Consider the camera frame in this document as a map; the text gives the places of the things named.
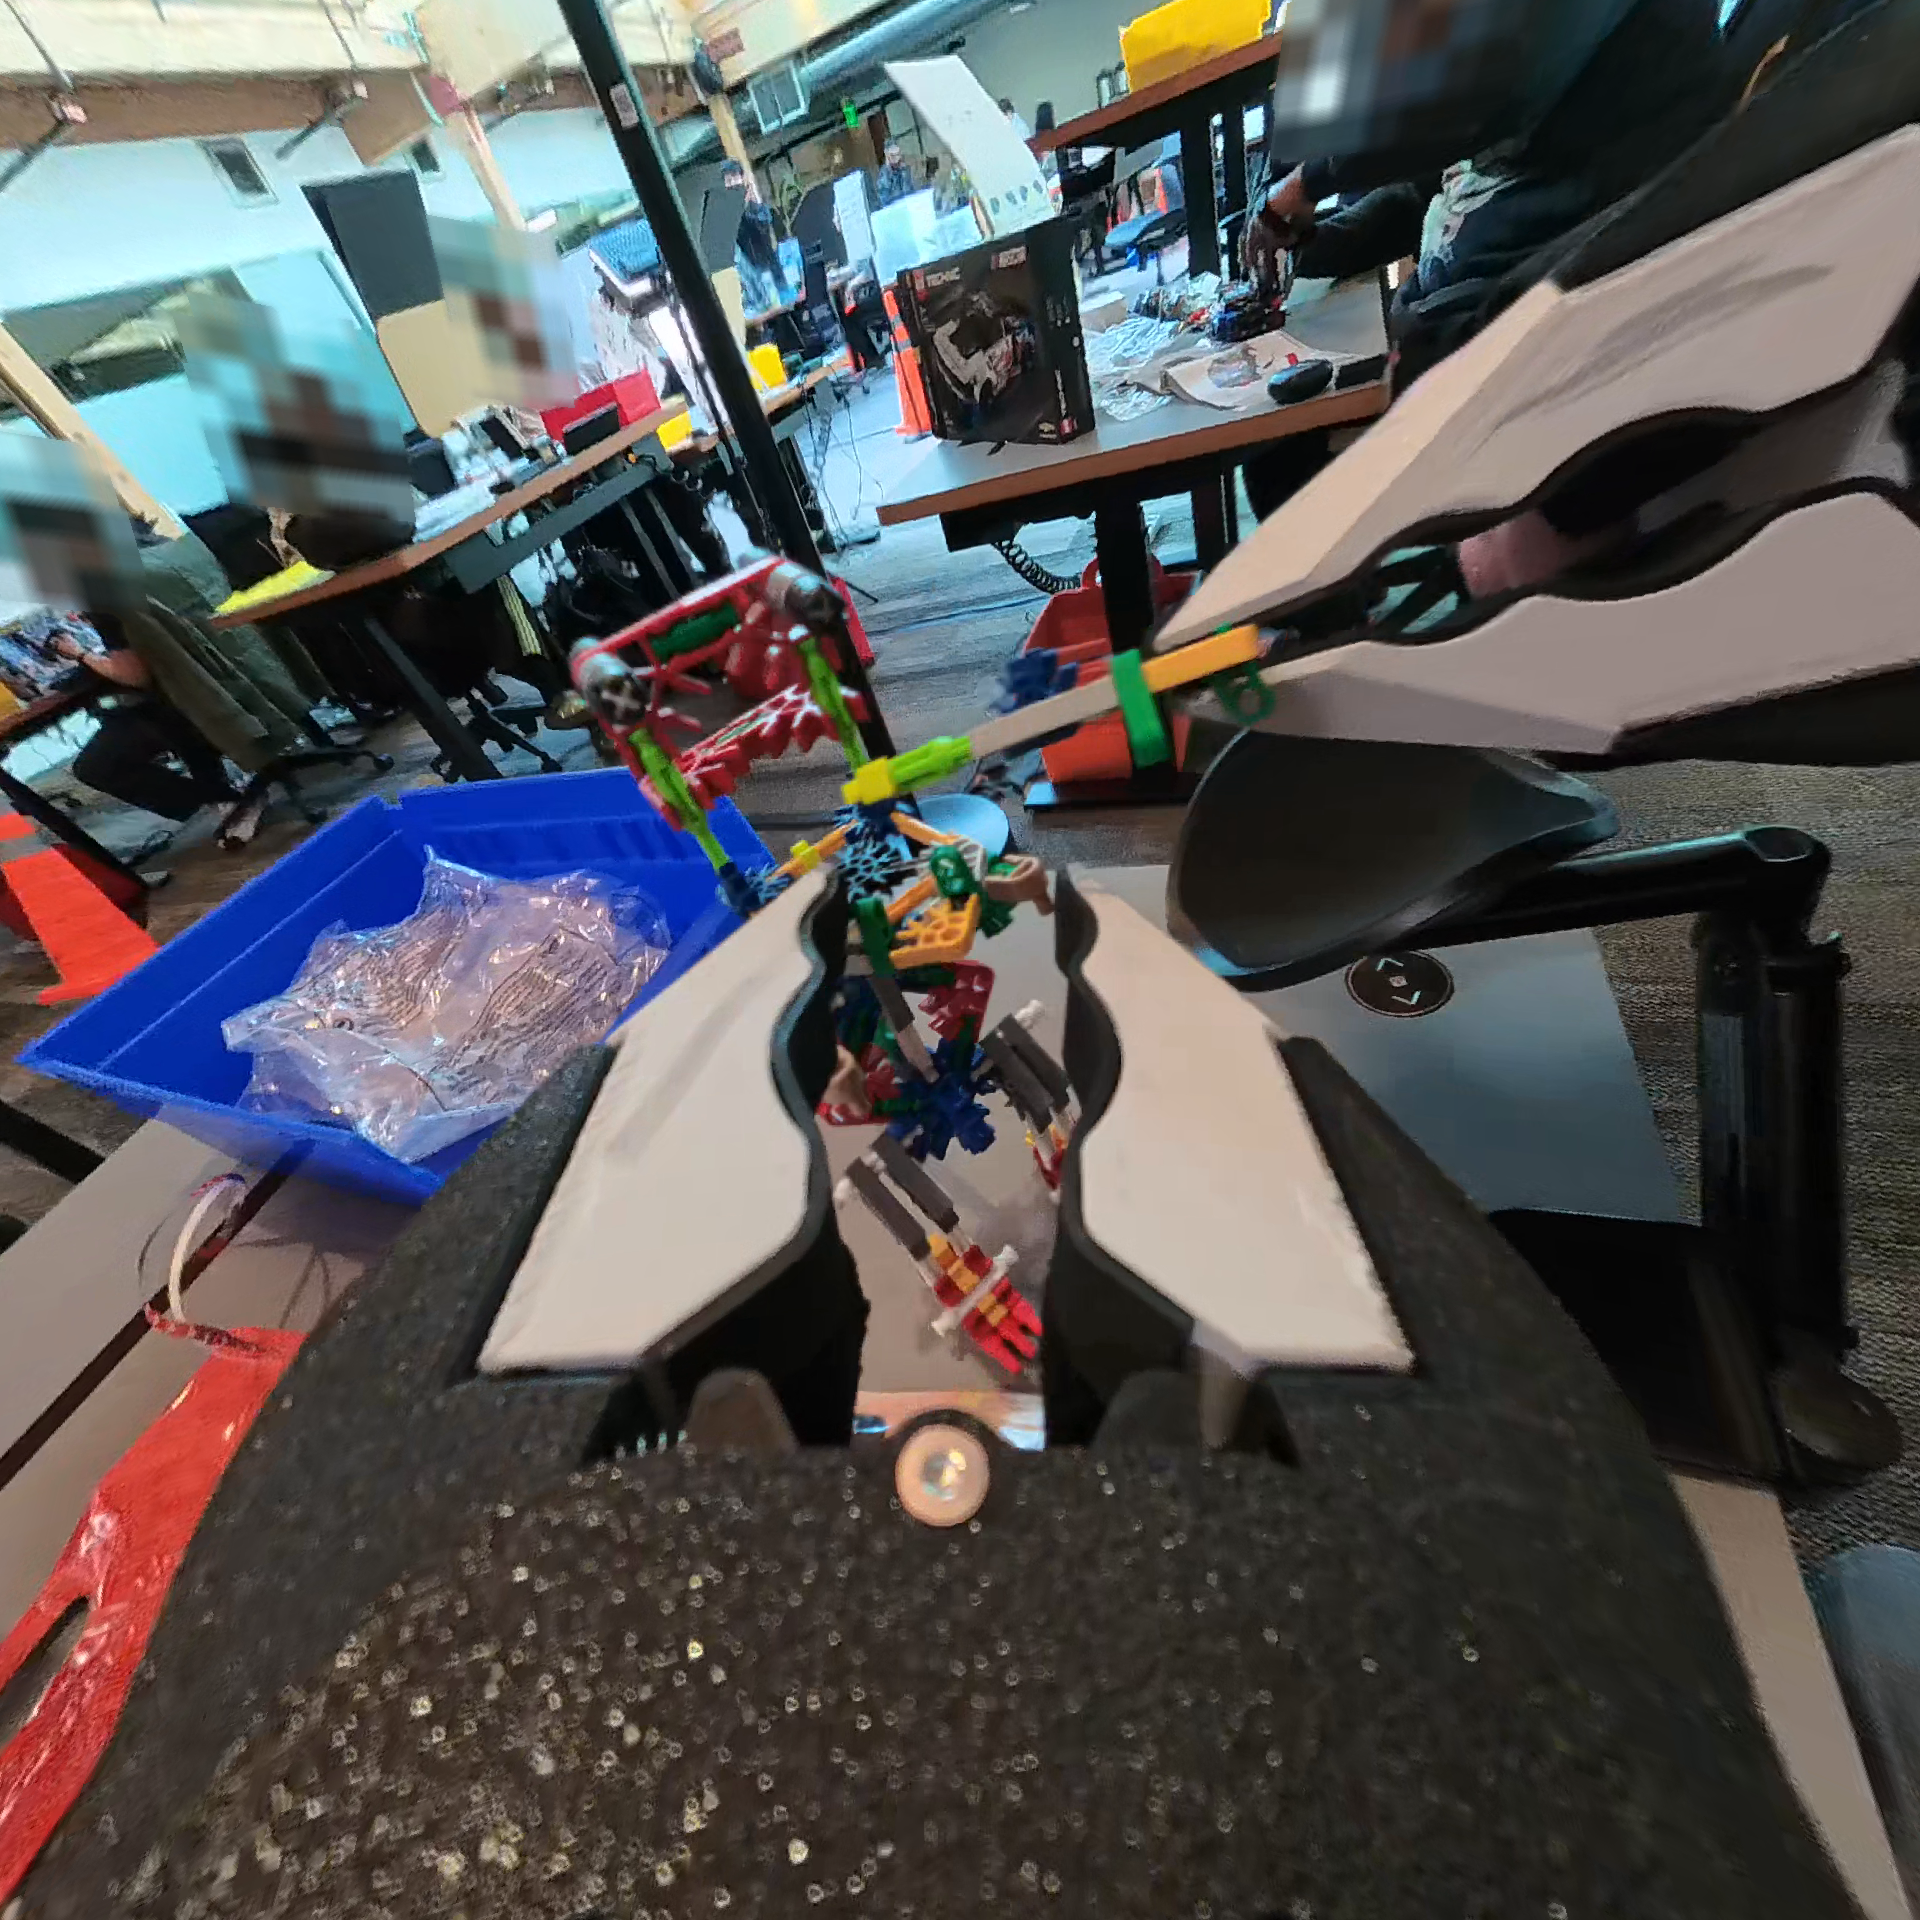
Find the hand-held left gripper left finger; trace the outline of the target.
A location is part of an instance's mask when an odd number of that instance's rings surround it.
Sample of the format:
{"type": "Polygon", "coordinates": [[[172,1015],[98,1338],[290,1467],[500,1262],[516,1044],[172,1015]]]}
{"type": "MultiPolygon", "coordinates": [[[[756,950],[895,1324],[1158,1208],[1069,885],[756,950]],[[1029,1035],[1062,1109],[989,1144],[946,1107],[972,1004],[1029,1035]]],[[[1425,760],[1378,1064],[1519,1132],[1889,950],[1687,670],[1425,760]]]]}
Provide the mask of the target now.
{"type": "Polygon", "coordinates": [[[617,1028],[482,1379],[858,1375],[866,1301],[815,1119],[848,922],[841,872],[809,872],[617,1028]]]}

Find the blue plastic bin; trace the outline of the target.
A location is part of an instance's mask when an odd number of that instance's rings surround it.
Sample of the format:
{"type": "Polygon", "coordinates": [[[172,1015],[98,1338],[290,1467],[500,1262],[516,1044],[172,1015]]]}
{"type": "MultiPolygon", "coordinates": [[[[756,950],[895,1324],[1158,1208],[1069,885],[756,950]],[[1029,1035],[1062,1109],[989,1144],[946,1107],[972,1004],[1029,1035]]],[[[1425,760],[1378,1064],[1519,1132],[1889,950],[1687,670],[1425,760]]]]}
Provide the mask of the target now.
{"type": "Polygon", "coordinates": [[[229,1050],[231,1015],[286,988],[329,927],[400,922],[418,906],[430,851],[497,879],[591,870],[657,909],[669,953],[648,1004],[739,930],[696,842],[664,825],[625,770],[430,784],[363,801],[250,879],[108,995],[22,1050],[22,1066],[90,1090],[136,1118],[269,1169],[418,1207],[482,1144],[396,1162],[341,1129],[239,1107],[250,1066],[229,1050]]]}

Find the lime and gray toy assembly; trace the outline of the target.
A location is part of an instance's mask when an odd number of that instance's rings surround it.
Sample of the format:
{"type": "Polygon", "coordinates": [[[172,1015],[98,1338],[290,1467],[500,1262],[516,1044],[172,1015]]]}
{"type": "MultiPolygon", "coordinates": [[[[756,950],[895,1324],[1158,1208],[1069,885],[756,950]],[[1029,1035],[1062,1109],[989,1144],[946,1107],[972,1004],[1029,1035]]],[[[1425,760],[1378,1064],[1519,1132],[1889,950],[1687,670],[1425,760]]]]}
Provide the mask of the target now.
{"type": "MultiPolygon", "coordinates": [[[[1219,671],[1242,663],[1258,666],[1264,635],[1253,623],[1215,632],[1198,641],[1185,641],[1166,656],[1140,659],[1148,686],[1154,687],[1168,731],[1181,756],[1181,719],[1174,714],[1174,702],[1199,695],[1219,671]]],[[[1001,711],[972,727],[967,737],[936,737],[891,758],[865,760],[842,784],[842,801],[850,805],[895,804],[916,796],[927,784],[936,784],[955,770],[967,770],[975,760],[1022,752],[1048,740],[1076,733],[1096,717],[1117,714],[1111,676],[1074,686],[1034,705],[1001,711]]]]}

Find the colourful toy construction model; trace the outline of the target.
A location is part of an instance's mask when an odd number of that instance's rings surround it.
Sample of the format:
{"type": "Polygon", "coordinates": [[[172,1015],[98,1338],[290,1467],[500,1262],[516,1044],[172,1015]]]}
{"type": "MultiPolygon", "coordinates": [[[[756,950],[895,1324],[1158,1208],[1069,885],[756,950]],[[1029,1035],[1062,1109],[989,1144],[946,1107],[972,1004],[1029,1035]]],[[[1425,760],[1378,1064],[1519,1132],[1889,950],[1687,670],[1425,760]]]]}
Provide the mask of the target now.
{"type": "Polygon", "coordinates": [[[1076,1119],[1069,1078],[1032,1015],[989,1020],[995,974],[976,953],[1021,913],[1048,917],[1053,886],[1040,859],[991,851],[983,831],[936,825],[921,801],[972,769],[972,733],[869,752],[846,679],[857,652],[838,584],[760,558],[610,637],[574,639],[568,682],[648,804],[705,854],[736,917],[815,872],[841,886],[850,957],[829,1001],[835,1055],[815,1115],[873,1138],[835,1200],[869,1213],[913,1264],[936,1341],[1021,1381],[1041,1357],[1041,1313],[1015,1285],[1017,1251],[981,1243],[936,1162],[986,1156],[998,1105],[1041,1184],[1061,1184],[1076,1119]],[[754,766],[822,741],[846,760],[827,831],[748,868],[717,832],[720,801],[754,766]]]}

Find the clear plastic bag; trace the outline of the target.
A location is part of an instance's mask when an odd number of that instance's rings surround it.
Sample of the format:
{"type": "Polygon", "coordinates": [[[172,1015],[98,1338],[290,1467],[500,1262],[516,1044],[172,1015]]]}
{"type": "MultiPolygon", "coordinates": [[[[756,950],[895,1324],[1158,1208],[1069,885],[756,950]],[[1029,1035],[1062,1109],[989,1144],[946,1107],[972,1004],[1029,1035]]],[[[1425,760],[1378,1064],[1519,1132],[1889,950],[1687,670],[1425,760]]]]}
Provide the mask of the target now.
{"type": "Polygon", "coordinates": [[[430,854],[395,925],[324,927],[293,980],[223,1020],[237,1109],[423,1162],[516,1115],[669,960],[657,902],[598,872],[497,879],[430,854]]]}

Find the red basket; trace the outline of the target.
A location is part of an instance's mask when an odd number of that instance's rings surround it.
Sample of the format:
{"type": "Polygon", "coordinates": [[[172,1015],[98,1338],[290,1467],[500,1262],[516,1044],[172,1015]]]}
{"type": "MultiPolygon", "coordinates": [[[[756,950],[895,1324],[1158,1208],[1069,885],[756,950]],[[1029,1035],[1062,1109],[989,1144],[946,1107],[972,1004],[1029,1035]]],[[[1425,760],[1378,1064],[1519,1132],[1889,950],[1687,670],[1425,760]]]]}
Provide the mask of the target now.
{"type": "MultiPolygon", "coordinates": [[[[1099,565],[1088,565],[1074,588],[1053,593],[1015,656],[1015,687],[1041,695],[1096,682],[1108,675],[1115,644],[1099,565]]],[[[1079,799],[1083,788],[1124,784],[1135,773],[1119,714],[1096,717],[1076,733],[1041,748],[1041,770],[1056,791],[1079,799]]]]}

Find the brown background table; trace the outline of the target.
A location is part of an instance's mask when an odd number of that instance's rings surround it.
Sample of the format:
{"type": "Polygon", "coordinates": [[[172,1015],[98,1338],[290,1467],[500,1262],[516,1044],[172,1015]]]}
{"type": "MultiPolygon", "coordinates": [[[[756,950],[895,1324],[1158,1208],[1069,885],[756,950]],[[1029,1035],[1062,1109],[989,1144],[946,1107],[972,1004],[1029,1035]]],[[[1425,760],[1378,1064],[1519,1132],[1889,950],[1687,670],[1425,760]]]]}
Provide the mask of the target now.
{"type": "Polygon", "coordinates": [[[349,569],[323,572],[301,588],[264,584],[229,596],[210,619],[210,628],[269,628],[304,613],[341,613],[343,627],[395,671],[407,711],[435,741],[442,778],[450,784],[500,778],[501,769],[485,752],[474,722],[458,714],[396,644],[380,620],[380,605],[406,584],[446,586],[461,596],[477,596],[511,578],[519,565],[559,548],[597,515],[625,511],[634,494],[648,494],[672,474],[672,451],[660,436],[688,417],[688,400],[672,398],[582,451],[547,462],[532,479],[433,537],[349,569]]]}
{"type": "Polygon", "coordinates": [[[1360,428],[1385,404],[1383,373],[1374,382],[1351,377],[1291,404],[1269,400],[1257,382],[1253,408],[1237,415],[1168,400],[1139,420],[1107,420],[1062,445],[927,444],[877,506],[877,523],[936,522],[947,552],[963,552],[1036,522],[1089,519],[1108,641],[1117,652],[1140,651],[1158,620],[1144,509],[1187,498],[1194,565],[1213,569],[1240,533],[1234,476],[1249,460],[1300,436],[1360,428]]]}

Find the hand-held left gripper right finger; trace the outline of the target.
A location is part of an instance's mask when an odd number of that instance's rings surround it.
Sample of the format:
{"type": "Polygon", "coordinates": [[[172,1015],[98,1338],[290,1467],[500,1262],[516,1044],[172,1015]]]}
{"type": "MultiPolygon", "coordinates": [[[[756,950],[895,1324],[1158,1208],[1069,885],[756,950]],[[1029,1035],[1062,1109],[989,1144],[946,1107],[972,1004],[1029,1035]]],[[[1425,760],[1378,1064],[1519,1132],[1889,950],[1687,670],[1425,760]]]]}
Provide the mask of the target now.
{"type": "Polygon", "coordinates": [[[1108,886],[1056,885],[1079,1099],[1049,1255],[1049,1439],[1168,1397],[1206,1446],[1284,1373],[1414,1350],[1272,1023],[1108,886]]]}

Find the yellow bin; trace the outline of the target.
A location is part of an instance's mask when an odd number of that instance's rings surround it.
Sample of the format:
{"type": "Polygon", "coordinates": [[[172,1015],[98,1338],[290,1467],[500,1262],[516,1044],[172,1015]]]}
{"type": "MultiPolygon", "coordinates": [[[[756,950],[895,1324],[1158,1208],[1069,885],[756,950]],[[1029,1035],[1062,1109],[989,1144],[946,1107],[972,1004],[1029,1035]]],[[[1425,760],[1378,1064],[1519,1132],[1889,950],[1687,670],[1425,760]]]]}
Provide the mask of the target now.
{"type": "Polygon", "coordinates": [[[1268,36],[1275,4],[1160,4],[1119,28],[1127,91],[1144,91],[1268,36]]]}

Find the white sign board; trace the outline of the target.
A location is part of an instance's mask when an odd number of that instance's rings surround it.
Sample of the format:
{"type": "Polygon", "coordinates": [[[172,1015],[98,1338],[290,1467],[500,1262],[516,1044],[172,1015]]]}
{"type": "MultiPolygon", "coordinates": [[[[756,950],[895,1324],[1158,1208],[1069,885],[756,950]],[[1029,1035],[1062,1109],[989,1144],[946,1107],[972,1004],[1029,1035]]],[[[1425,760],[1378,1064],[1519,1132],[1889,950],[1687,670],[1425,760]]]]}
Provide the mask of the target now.
{"type": "Polygon", "coordinates": [[[1056,217],[1040,159],[963,59],[895,59],[882,75],[959,164],[983,237],[1015,237],[1056,217]]]}

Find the person's right hand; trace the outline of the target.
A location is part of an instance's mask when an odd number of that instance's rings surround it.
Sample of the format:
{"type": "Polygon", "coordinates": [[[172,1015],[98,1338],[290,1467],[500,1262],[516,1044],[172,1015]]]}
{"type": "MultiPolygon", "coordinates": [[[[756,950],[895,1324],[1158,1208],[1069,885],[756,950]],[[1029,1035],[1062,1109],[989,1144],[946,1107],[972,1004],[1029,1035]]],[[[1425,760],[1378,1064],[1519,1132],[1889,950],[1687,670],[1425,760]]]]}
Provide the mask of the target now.
{"type": "Polygon", "coordinates": [[[1550,584],[1608,541],[1608,529],[1567,534],[1543,511],[1524,511],[1457,543],[1457,580],[1471,603],[1492,603],[1550,584]]]}

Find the printed plastic toy bag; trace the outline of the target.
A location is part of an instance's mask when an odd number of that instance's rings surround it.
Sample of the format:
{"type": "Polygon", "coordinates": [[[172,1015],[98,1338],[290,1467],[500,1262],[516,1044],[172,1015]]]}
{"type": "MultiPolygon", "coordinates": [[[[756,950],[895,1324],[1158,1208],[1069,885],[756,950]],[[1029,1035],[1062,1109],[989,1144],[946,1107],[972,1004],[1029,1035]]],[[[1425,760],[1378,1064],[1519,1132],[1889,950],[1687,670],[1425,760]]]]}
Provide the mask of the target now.
{"type": "Polygon", "coordinates": [[[304,1332],[192,1324],[155,1307],[144,1329],[191,1348],[172,1403],[94,1486],[31,1604],[3,1639],[3,1900],[102,1763],[184,1550],[229,1465],[304,1346],[304,1332]]]}

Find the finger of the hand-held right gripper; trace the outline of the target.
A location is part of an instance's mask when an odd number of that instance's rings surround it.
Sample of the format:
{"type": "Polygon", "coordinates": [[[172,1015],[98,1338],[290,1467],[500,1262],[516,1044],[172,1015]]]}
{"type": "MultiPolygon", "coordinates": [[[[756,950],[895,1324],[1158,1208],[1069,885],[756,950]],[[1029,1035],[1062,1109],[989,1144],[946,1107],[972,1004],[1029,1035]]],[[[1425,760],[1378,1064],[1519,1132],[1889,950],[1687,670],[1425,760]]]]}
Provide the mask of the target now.
{"type": "Polygon", "coordinates": [[[1262,733],[1601,756],[1655,725],[1918,663],[1918,523],[1873,491],[1790,511],[1642,596],[1527,596],[1445,641],[1269,670],[1262,733]]]}
{"type": "Polygon", "coordinates": [[[1240,541],[1154,651],[1308,605],[1429,523],[1503,515],[1633,428],[1856,380],[1918,286],[1915,216],[1918,142],[1883,138],[1581,288],[1531,288],[1240,541]]]}

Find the round black desk control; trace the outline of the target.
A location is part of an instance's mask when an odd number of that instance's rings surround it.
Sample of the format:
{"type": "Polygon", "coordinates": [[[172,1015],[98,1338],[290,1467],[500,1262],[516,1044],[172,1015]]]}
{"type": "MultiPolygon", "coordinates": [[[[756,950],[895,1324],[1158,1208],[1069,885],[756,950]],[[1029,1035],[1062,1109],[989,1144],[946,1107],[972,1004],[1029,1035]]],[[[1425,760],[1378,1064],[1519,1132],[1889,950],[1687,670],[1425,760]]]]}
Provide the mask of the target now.
{"type": "Polygon", "coordinates": [[[1343,988],[1367,1015],[1389,1020],[1430,1019],[1456,999],[1450,966],[1425,950],[1356,960],[1343,973],[1343,988]]]}

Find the black steel pole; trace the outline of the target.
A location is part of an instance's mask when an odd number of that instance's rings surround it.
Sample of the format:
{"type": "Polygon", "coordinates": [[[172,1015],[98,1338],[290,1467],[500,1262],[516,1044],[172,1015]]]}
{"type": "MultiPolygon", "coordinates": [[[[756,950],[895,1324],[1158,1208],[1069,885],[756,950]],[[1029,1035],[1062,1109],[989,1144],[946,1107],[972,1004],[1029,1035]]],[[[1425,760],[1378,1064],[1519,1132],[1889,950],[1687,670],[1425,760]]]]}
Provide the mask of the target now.
{"type": "Polygon", "coordinates": [[[823,557],[810,534],[810,522],[780,460],[763,398],[754,392],[748,364],[704,264],[684,202],[611,21],[601,4],[562,4],[559,10],[630,178],[641,216],[656,233],[676,311],[705,365],[709,415],[721,429],[721,441],[732,448],[766,541],[784,558],[823,576],[823,557]]]}

